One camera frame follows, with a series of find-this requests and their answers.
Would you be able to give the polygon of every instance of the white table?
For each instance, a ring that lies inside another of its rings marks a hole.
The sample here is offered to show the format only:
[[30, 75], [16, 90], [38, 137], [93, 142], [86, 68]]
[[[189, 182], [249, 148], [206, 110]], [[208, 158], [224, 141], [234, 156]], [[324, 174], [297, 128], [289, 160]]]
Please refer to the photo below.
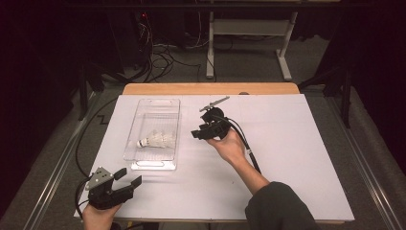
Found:
[[[143, 184], [117, 213], [117, 219], [152, 221], [241, 221], [251, 194], [233, 168], [191, 130], [203, 123], [199, 108], [223, 95], [122, 95], [105, 133], [92, 172], [103, 166], [111, 173], [127, 167], [114, 183], [127, 186], [138, 175]], [[354, 220], [337, 174], [328, 157], [305, 96], [230, 95], [221, 103], [237, 121], [257, 158], [262, 174], [292, 187], [318, 221]], [[132, 171], [124, 148], [140, 99], [181, 101], [177, 169], [174, 172]], [[83, 192], [80, 200], [87, 198]]]

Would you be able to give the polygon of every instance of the dark background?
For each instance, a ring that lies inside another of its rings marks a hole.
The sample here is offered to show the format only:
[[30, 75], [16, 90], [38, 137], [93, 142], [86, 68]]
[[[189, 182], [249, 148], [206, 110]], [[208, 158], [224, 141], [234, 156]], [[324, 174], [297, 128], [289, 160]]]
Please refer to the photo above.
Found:
[[[406, 172], [405, 9], [401, 1], [377, 4], [345, 11], [337, 30], [341, 11], [299, 13], [292, 39], [320, 35], [331, 40], [319, 73], [343, 60], [351, 63], [354, 87]], [[198, 33], [195, 13], [150, 16], [152, 27], [179, 46], [185, 42], [184, 32]], [[202, 13], [203, 28], [207, 18]], [[122, 70], [123, 57], [108, 22], [104, 13], [66, 11], [59, 1], [0, 2], [1, 173], [7, 185], [1, 192], [2, 215], [52, 131], [72, 108], [81, 65], [91, 60]]]

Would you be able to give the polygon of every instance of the black sleeve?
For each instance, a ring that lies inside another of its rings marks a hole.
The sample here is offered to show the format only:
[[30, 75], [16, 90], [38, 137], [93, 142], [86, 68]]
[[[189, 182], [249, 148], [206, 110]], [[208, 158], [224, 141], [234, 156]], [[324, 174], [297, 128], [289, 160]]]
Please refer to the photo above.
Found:
[[245, 208], [251, 230], [319, 230], [307, 206], [280, 182], [271, 182], [250, 199]]

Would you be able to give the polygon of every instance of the hand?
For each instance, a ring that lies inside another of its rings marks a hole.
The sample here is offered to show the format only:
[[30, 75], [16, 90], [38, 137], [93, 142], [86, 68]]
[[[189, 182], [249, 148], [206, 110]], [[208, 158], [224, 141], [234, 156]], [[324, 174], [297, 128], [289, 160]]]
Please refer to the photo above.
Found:
[[122, 207], [122, 204], [110, 209], [99, 210], [90, 204], [83, 210], [83, 221], [85, 230], [110, 230], [114, 215]]
[[232, 166], [237, 162], [246, 161], [244, 144], [232, 128], [222, 140], [209, 139], [206, 141], [218, 151], [221, 158]]

